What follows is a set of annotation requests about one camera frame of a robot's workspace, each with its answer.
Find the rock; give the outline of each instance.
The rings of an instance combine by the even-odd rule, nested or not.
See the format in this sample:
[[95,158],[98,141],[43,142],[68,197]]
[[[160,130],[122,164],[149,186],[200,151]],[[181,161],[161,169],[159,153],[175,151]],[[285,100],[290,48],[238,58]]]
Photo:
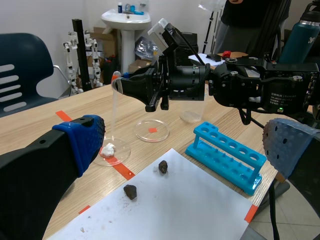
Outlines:
[[165,174],[167,172],[168,169],[168,164],[165,160],[161,161],[159,163],[159,170],[161,173]]
[[133,186],[133,185],[126,185],[124,188],[123,188],[125,194],[127,195],[127,197],[130,199],[130,200],[133,200],[137,197],[137,188],[136,186]]

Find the orange tape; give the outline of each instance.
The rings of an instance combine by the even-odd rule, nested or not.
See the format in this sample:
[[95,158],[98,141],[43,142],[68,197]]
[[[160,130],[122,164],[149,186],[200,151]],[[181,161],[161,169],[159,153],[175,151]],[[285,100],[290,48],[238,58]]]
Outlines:
[[55,114],[57,114],[58,117],[61,118],[62,121],[64,121],[64,122],[72,121],[72,118],[69,117],[64,111],[57,111]]
[[158,132],[156,127],[150,127],[149,128],[149,133],[153,134],[153,133],[156,133],[156,132]]
[[101,151],[102,151],[102,148],[103,147],[101,147],[100,148],[100,151],[99,151],[99,155],[101,156],[101,157],[103,157],[104,158],[104,160],[106,160],[115,170],[117,170],[117,172],[118,173],[120,173],[125,179],[127,179],[127,180],[130,180],[130,179],[132,179],[134,176],[135,176],[135,174],[132,172],[132,171],[130,171],[125,165],[123,165],[121,162],[120,163],[118,163],[119,161],[118,161],[118,159],[116,158],[116,157],[104,157],[104,156],[102,156],[100,153],[101,153]]
[[244,220],[249,224],[251,223],[252,219],[254,218],[256,211],[258,210],[258,207],[255,205],[251,205],[248,213],[246,214]]
[[82,214],[85,210],[89,209],[90,208],[90,205],[86,206],[84,209],[82,209],[79,214]]

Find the white cotton ball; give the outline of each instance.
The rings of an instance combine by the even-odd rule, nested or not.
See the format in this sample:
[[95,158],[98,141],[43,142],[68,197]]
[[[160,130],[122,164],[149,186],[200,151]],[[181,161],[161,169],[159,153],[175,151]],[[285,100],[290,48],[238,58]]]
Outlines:
[[101,155],[105,158],[113,157],[115,155],[116,147],[112,143],[108,143],[105,147],[101,150]]
[[109,148],[112,148],[114,151],[116,151],[116,146],[113,145],[112,143],[108,143],[105,147],[109,147]]

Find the floor tile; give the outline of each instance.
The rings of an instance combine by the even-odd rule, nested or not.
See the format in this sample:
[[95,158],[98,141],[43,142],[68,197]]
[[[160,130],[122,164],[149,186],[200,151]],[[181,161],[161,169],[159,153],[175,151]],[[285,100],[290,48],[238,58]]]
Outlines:
[[290,189],[277,199],[289,224],[320,226],[320,218],[302,194],[290,183]]
[[313,240],[320,234],[320,226],[290,225],[297,240]]
[[[284,212],[282,211],[278,201],[275,201],[275,219],[279,224],[287,224],[288,220]],[[263,223],[271,223],[270,220],[270,206],[266,207],[262,212],[260,212],[253,220],[253,222],[263,222]]]
[[[267,240],[273,240],[274,234],[271,223],[268,222],[251,222],[249,224],[256,232],[261,234]],[[289,224],[278,223],[277,225],[281,240],[297,240],[295,233]]]

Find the sink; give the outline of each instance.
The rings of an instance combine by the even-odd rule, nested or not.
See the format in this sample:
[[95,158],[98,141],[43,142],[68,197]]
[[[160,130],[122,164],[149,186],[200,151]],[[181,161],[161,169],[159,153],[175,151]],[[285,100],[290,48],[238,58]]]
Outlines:
[[111,9],[102,14],[101,19],[108,27],[121,30],[121,73],[124,74],[136,59],[135,31],[145,30],[150,26],[149,13],[135,15],[118,13],[118,10]]
[[117,10],[111,9],[101,16],[102,21],[113,29],[135,31],[144,30],[151,22],[148,12],[144,15],[118,13]]

